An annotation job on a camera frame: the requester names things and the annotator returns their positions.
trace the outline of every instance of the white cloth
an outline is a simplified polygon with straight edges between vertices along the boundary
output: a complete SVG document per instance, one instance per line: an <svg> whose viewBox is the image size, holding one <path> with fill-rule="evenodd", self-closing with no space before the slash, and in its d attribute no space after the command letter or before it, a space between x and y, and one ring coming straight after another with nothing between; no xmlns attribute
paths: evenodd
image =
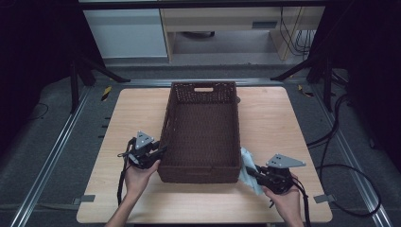
<svg viewBox="0 0 401 227"><path fill-rule="evenodd" d="M238 179L242 181L244 184L248 185L250 188L252 188L254 193L256 193L256 195L263 194L262 187L259 184L257 184L256 178L247 173L246 166L256 169L253 163L252 154L247 149L241 148L241 156L242 156L242 168L239 172Z"/></svg>

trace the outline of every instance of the wicker basket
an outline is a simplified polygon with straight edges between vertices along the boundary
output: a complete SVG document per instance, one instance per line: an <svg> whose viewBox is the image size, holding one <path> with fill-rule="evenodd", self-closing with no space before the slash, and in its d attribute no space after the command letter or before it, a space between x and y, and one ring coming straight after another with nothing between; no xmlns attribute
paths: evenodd
<svg viewBox="0 0 401 227"><path fill-rule="evenodd" d="M198 91L204 88L210 91ZM160 146L165 183L236 183L241 166L234 82L173 83Z"/></svg>

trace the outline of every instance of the human arm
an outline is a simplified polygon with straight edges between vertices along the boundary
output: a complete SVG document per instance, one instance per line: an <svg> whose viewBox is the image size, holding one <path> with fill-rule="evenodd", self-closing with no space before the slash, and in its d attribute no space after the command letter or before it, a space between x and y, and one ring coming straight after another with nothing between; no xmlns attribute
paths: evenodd
<svg viewBox="0 0 401 227"><path fill-rule="evenodd" d="M160 160L156 161L149 169L139 169L135 166L129 166L126 171L125 183L127 194L121 201L113 216L106 223L106 226L124 226L131 213L131 210L138 202L142 193L148 185L152 173L159 167Z"/></svg>
<svg viewBox="0 0 401 227"><path fill-rule="evenodd" d="M262 186L262 189L265 195L274 202L278 213L288 227L304 227L301 218L300 191L295 185L282 195L274 194L266 186Z"/></svg>

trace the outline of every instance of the wooden tabletop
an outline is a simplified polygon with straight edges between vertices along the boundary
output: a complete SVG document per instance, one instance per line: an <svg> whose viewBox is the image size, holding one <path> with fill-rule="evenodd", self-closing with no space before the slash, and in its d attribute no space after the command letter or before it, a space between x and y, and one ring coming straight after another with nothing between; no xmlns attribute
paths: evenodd
<svg viewBox="0 0 401 227"><path fill-rule="evenodd" d="M264 165L274 154L306 162L294 167L309 196L312 222L327 222L332 213L327 202L317 204L323 194L304 137L287 92L282 87L237 87L241 147ZM170 89L125 89L116 103L113 117L88 182L77 214L81 223L107 222L117 208L117 186L127 143L138 131L160 139ZM163 183L157 172L133 208L131 223L268 223L283 222L270 199L256 196L244 183L187 184ZM304 205L301 200L302 216Z"/></svg>

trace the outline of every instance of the human hand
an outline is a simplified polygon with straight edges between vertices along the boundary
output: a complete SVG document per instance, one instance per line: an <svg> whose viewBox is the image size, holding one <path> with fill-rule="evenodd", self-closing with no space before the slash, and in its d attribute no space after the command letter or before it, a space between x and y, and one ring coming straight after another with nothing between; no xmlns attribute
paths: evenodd
<svg viewBox="0 0 401 227"><path fill-rule="evenodd" d="M275 203L276 209L289 227L304 226L301 219L300 191L293 185L286 194L276 195L262 186L265 195Z"/></svg>
<svg viewBox="0 0 401 227"><path fill-rule="evenodd" d="M148 169L129 166L125 175L127 196L138 197L142 195L148 185L150 176L157 170L159 164L160 160L157 160L153 166Z"/></svg>

